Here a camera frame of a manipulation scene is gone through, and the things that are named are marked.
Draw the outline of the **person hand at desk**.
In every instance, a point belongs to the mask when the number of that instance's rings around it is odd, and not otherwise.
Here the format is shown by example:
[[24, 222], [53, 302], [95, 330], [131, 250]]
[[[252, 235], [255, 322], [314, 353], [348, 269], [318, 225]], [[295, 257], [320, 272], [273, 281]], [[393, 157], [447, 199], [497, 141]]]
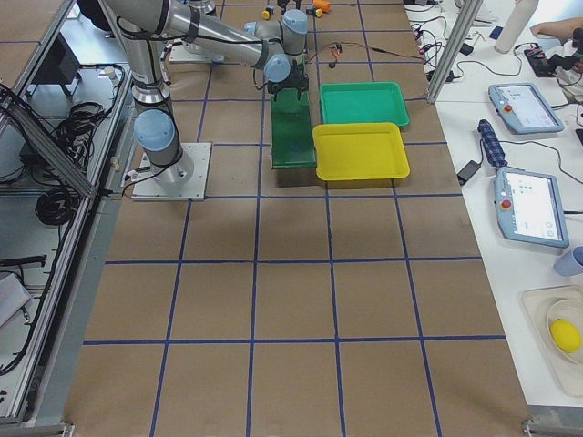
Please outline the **person hand at desk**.
[[572, 37], [577, 28], [582, 27], [582, 17], [575, 17], [552, 22], [543, 22], [530, 27], [533, 36], [550, 36], [560, 40], [567, 40]]

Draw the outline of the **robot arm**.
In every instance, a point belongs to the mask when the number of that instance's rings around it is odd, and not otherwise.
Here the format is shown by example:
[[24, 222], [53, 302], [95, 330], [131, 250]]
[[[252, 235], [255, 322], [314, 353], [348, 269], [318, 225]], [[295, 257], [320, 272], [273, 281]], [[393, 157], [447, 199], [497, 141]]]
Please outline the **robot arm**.
[[186, 0], [185, 4], [199, 10], [204, 15], [216, 15], [216, 4], [214, 0]]
[[308, 86], [301, 60], [308, 17], [300, 9], [285, 11], [276, 22], [248, 23], [239, 29], [181, 1], [105, 1], [102, 5], [131, 68], [138, 111], [134, 135], [149, 160], [149, 176], [158, 183], [182, 183], [194, 167], [180, 144], [169, 85], [157, 59], [159, 43], [179, 40], [248, 66], [262, 76], [256, 87], [268, 89], [273, 96], [286, 88], [303, 92]]

